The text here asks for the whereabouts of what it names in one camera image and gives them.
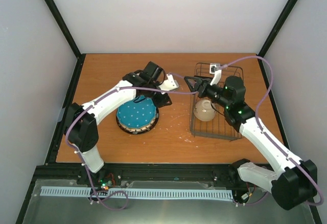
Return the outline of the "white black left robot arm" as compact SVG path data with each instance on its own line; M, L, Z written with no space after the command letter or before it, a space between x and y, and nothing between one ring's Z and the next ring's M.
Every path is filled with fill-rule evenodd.
M113 88L82 105L68 107L65 119L65 142L75 150L83 166L89 170L88 178L94 184L106 180L104 161L97 148L98 125L121 105L139 96L150 98L156 108L171 104L168 95L179 85L172 74L150 61L143 70L126 74Z

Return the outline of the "cream ceramic bowl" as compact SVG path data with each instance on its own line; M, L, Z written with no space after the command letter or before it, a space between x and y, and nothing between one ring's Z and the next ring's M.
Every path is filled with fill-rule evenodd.
M207 99L199 100L193 108L193 113L197 119L203 122L213 120L216 115L216 111L212 108L211 102Z

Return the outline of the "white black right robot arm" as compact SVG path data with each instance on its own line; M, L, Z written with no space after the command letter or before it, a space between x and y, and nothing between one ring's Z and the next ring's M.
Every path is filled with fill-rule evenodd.
M245 102L246 88L242 78L228 76L223 87L198 76L186 76L184 80L192 93L196 92L198 97L208 98L221 106L226 122L249 140L272 168L268 170L249 160L239 160L236 172L241 181L271 193L276 203L285 210L316 196L316 165L292 153L263 124Z

